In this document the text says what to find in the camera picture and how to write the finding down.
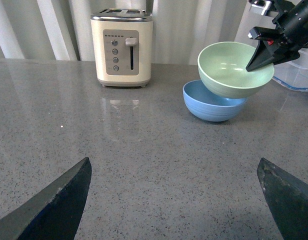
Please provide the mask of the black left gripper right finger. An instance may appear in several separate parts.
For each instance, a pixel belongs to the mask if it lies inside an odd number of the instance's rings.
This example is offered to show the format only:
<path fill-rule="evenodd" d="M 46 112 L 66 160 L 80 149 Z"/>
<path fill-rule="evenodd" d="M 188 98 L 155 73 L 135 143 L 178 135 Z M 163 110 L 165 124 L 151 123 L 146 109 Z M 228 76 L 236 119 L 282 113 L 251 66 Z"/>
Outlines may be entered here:
<path fill-rule="evenodd" d="M 308 240 L 308 184 L 266 158 L 257 177 L 280 234 L 285 240 Z"/>

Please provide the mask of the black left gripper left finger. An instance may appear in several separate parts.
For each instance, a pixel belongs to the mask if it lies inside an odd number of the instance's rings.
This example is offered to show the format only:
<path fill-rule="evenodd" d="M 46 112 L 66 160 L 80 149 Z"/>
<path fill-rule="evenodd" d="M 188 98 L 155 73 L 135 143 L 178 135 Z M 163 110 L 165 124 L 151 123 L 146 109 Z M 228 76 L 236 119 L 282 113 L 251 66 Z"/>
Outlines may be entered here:
<path fill-rule="evenodd" d="M 87 201 L 92 166 L 85 157 L 0 219 L 0 240 L 73 240 Z"/>

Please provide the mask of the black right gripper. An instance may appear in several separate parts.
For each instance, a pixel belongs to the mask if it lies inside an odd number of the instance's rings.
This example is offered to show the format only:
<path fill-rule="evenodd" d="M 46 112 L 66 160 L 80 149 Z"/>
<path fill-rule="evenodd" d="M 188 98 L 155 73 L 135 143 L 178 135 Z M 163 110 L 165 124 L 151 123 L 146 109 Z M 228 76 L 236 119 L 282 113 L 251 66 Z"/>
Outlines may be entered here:
<path fill-rule="evenodd" d="M 306 11 L 304 9 L 254 9 L 253 12 L 272 17 L 274 29 L 253 27 L 248 37 L 258 46 L 246 66 L 248 72 L 269 64 L 279 65 L 300 57 L 298 50 L 306 47 Z M 281 48 L 272 50 L 271 45 Z"/>

